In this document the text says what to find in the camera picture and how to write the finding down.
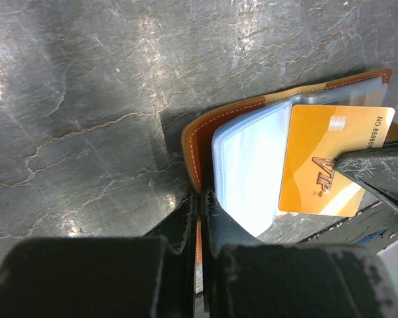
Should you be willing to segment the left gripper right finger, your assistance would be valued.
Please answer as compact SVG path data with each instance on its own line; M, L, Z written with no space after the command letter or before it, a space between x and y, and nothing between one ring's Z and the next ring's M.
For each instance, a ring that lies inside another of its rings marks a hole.
M211 317L398 317L383 262L359 244L265 244L201 195L204 308Z

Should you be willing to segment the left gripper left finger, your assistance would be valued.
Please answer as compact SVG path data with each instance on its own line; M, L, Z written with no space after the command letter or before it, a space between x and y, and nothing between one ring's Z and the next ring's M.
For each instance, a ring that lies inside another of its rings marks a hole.
M141 237L32 238L0 267L0 317L192 317L197 198Z

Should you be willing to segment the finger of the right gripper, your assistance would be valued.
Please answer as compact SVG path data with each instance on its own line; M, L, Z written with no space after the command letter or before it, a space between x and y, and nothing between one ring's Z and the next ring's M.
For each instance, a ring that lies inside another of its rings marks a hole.
M398 214L398 140L381 148L345 152L334 168Z

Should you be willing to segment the brown leather card holder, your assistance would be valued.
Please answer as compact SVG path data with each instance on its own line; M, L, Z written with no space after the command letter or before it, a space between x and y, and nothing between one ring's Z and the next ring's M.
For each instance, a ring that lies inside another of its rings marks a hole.
M283 158L289 118L299 103L362 106L380 104L392 76L390 69L294 87L230 103L204 113L182 131L181 143L193 188L212 186L217 202L231 217L233 239L257 244L281 216Z

